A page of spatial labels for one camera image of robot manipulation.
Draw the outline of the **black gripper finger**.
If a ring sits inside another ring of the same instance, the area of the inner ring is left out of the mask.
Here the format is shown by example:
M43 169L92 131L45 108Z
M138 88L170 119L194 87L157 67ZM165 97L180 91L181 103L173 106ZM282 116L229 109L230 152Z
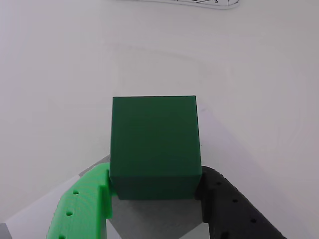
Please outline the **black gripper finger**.
M203 166L195 192L201 201L202 221L211 239L283 239L243 194L218 171Z

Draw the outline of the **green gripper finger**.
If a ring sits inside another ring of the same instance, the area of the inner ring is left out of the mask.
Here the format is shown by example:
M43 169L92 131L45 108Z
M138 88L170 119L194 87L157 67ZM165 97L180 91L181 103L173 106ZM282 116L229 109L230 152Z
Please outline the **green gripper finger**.
M86 172L59 200L47 239L105 239L112 217L109 163Z

